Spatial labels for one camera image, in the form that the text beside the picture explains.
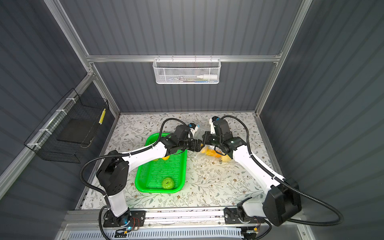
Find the green apple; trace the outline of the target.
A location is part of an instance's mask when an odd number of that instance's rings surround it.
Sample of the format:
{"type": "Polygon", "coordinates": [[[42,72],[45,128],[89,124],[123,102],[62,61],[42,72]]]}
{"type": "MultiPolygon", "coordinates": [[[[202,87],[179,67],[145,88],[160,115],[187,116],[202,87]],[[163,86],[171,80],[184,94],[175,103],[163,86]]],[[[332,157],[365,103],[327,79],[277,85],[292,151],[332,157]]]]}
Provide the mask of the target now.
{"type": "Polygon", "coordinates": [[[172,178],[165,178],[162,181],[162,188],[165,190],[172,190],[175,188],[175,181],[172,178]]]}

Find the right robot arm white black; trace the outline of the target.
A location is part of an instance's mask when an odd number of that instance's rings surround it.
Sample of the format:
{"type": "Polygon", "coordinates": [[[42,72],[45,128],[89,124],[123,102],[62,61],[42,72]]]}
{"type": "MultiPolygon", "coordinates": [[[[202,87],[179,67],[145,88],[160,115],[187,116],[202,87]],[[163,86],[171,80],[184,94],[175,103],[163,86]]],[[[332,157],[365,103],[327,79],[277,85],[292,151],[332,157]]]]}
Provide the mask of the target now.
{"type": "Polygon", "coordinates": [[[205,145],[221,150],[222,154],[240,164],[262,187],[266,197],[263,202],[248,198],[238,205],[242,218],[266,218],[274,226],[280,226],[302,210],[301,197],[284,183],[297,189],[295,181],[285,178],[269,168],[251,150],[249,130],[246,125],[246,139],[235,137],[225,118],[210,119],[211,130],[203,135],[205,145]]]}

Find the orange carrot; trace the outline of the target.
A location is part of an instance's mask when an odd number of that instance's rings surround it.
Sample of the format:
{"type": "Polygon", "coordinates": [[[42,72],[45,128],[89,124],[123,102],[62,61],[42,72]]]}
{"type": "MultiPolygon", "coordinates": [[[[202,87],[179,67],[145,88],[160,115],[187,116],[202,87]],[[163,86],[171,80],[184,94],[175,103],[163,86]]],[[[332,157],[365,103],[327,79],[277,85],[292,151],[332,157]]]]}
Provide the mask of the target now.
{"type": "Polygon", "coordinates": [[[218,154],[215,150],[206,150],[206,155],[214,158],[220,158],[222,155],[218,154]]]}

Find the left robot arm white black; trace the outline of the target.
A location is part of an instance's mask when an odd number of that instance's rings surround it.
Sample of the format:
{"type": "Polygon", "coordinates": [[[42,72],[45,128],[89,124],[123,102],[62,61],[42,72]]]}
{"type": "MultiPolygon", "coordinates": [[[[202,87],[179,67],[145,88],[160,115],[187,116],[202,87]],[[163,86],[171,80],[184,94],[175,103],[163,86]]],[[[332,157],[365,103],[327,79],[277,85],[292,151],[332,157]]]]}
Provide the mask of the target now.
{"type": "Polygon", "coordinates": [[[124,154],[117,151],[109,153],[96,177],[105,191],[103,196],[114,217],[121,217],[129,211],[124,195],[129,173],[150,161],[174,155],[177,151],[200,151],[203,143],[194,138],[198,130],[196,124],[179,125],[171,134],[162,136],[159,133],[157,140],[146,147],[124,154]]]}

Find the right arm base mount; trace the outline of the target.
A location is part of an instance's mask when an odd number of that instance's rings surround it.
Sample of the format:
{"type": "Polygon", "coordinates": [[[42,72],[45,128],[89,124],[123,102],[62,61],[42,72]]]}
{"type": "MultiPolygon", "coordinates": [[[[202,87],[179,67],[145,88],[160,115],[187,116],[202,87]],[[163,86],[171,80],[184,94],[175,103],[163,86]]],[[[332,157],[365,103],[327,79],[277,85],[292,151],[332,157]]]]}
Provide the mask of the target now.
{"type": "Polygon", "coordinates": [[[224,208],[224,218],[227,225],[259,225],[265,223],[264,219],[258,217],[249,217],[243,210],[240,210],[239,208],[224,208]]]}

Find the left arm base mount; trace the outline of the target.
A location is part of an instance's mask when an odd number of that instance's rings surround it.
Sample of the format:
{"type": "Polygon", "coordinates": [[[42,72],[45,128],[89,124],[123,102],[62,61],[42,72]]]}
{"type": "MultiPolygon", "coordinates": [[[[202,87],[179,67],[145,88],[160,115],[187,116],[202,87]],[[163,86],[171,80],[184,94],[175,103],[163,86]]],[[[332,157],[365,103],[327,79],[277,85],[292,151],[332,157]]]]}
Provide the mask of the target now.
{"type": "Polygon", "coordinates": [[[120,217],[116,217],[111,210],[102,215],[104,228],[138,228],[144,225],[146,211],[126,211],[120,217]]]}

